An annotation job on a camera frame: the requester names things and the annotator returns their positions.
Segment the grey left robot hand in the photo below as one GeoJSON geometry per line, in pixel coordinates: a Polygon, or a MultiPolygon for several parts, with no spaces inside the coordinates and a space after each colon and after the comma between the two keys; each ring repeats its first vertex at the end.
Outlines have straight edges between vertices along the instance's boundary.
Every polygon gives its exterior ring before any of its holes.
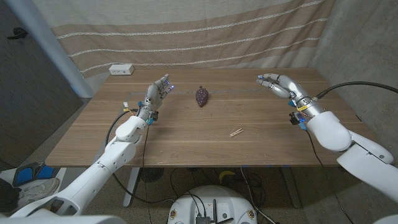
{"type": "Polygon", "coordinates": [[[152,119],[152,115],[160,108],[163,99],[174,89],[169,82],[169,74],[149,85],[137,116],[145,122],[152,119]]]}

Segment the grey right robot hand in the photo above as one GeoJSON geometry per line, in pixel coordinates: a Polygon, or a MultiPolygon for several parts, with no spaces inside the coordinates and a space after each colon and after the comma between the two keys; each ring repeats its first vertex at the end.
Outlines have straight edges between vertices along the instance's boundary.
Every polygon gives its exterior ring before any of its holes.
{"type": "Polygon", "coordinates": [[[270,89],[280,98],[289,99],[297,111],[311,118],[326,111],[299,83],[287,75],[263,73],[257,77],[256,83],[270,89]]]}

